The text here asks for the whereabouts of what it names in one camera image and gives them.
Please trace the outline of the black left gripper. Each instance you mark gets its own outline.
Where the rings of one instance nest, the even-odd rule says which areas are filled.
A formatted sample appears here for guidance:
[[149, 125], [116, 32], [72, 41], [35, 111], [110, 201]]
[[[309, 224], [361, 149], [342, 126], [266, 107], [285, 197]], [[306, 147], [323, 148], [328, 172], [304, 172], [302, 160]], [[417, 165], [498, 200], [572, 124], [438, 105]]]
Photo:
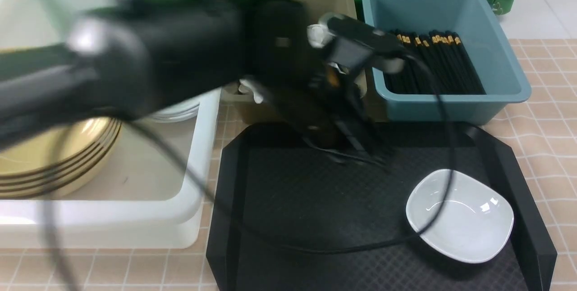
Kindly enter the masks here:
[[312, 47], [303, 16], [252, 28], [252, 79], [311, 147], [337, 160], [383, 163], [384, 140], [369, 118], [356, 78], [366, 68], [400, 72], [406, 49], [393, 35], [342, 14], [325, 14], [329, 41]]

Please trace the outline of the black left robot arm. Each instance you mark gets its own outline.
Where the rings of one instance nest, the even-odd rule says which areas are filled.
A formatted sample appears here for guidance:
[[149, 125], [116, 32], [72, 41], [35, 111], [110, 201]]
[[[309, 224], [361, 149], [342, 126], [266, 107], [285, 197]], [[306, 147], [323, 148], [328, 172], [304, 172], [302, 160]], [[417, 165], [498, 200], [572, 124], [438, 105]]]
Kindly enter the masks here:
[[241, 79], [306, 141], [371, 155], [381, 142], [355, 79], [397, 72], [395, 36], [324, 16], [309, 43], [297, 0], [114, 0], [78, 16], [61, 44], [1, 55], [1, 148], [92, 117], [134, 121]]

